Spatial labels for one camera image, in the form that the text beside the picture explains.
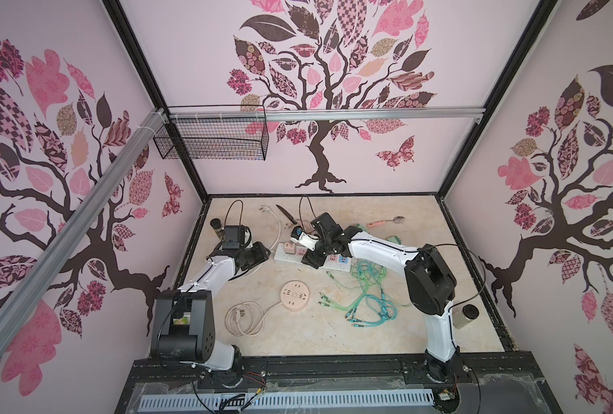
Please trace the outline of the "pink charger plug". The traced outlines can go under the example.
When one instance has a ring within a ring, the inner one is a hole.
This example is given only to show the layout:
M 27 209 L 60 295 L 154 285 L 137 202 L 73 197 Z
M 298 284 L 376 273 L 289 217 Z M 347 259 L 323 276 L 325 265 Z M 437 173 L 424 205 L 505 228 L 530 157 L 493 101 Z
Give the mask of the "pink charger plug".
M 296 253 L 296 246 L 294 243 L 285 243 L 283 249 L 286 255 L 295 255 Z

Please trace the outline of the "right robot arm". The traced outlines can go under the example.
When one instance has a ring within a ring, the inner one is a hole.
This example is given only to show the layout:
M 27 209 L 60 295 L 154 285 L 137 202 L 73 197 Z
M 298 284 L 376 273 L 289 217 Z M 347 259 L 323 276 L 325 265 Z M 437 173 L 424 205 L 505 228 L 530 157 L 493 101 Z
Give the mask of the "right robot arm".
M 413 306 L 424 314 L 427 346 L 432 359 L 449 362 L 456 353 L 451 308 L 455 298 L 456 278 L 436 247 L 407 247 L 391 243 L 349 226 L 342 229 L 324 213 L 311 222 L 314 233 L 300 226 L 291 233 L 293 243 L 308 251 L 301 262 L 309 267 L 323 267 L 330 255 L 368 260 L 403 274 Z

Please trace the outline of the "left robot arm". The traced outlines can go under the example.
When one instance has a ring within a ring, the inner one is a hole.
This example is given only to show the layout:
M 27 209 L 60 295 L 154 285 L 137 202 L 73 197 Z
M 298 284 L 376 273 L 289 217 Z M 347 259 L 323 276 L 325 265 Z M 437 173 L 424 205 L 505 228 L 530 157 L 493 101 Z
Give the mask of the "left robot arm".
M 150 357 L 160 362 L 197 364 L 213 371 L 235 369 L 239 350 L 216 338 L 213 300 L 225 284 L 270 258 L 242 224 L 220 229 L 220 241 L 205 267 L 176 290 L 161 293 L 155 305 Z

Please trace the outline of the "white multicolour power strip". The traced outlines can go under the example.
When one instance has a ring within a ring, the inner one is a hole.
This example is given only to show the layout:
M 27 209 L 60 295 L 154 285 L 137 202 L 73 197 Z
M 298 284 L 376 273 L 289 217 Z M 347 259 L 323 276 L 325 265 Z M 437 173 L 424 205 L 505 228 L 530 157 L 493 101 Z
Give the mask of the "white multicolour power strip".
M 317 263 L 318 257 L 303 246 L 295 244 L 295 255 L 286 255 L 284 253 L 283 245 L 285 243 L 279 243 L 277 251 L 275 252 L 275 260 L 279 262 L 289 262 L 298 265 L 304 265 L 313 268 L 323 268 L 331 271 L 350 272 L 351 271 L 351 259 L 343 257 L 342 255 L 328 255 L 325 257 L 322 264 Z

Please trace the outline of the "round pink power strip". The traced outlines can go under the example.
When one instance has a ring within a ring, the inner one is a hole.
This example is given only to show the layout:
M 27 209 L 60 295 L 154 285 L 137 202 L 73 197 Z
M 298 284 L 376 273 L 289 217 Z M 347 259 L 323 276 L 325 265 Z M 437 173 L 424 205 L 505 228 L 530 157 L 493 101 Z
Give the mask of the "round pink power strip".
M 308 286 L 298 280 L 287 282 L 280 291 L 280 303 L 283 308 L 290 312 L 301 312 L 310 300 Z

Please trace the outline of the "black cap spice bottle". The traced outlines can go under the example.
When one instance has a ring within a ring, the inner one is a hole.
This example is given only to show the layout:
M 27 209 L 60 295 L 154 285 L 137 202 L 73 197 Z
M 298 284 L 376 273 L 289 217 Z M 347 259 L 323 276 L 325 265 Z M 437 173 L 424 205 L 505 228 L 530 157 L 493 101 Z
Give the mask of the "black cap spice bottle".
M 224 241 L 225 229 L 224 229 L 224 225 L 222 224 L 221 220 L 219 218 L 213 218 L 209 222 L 209 224 L 211 228 L 213 229 L 213 231 L 215 232 L 216 236 L 218 236 L 218 238 L 220 239 L 220 241 Z

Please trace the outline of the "black knife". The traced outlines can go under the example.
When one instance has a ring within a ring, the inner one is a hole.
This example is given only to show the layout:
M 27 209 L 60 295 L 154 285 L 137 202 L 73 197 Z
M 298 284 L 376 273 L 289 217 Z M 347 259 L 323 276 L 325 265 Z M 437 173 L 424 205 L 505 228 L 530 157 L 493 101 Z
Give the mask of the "black knife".
M 280 210 L 280 212 L 282 212 L 282 214 L 287 218 L 287 220 L 291 222 L 291 224 L 299 225 L 299 222 L 284 207 L 280 205 L 275 205 L 275 206 L 277 207 L 278 210 Z

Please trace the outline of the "black lid jar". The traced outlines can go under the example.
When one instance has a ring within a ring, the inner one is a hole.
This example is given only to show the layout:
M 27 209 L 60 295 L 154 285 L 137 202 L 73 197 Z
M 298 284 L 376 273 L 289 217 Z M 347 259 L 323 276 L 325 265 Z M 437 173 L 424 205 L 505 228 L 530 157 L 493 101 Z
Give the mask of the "black lid jar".
M 456 329 L 463 329 L 475 322 L 480 317 L 479 309 L 472 304 L 467 304 L 452 312 L 452 324 Z

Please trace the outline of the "pink handled spoon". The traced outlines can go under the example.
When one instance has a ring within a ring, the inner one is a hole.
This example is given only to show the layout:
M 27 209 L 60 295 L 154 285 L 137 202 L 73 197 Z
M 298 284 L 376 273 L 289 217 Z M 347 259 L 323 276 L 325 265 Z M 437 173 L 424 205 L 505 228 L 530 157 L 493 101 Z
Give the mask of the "pink handled spoon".
M 382 219 L 382 220 L 378 220 L 372 223 L 368 223 L 367 227 L 368 228 L 375 228 L 375 227 L 379 227 L 379 226 L 383 226 L 386 224 L 403 224 L 406 220 L 406 217 L 403 216 L 396 216 L 393 217 L 391 219 Z

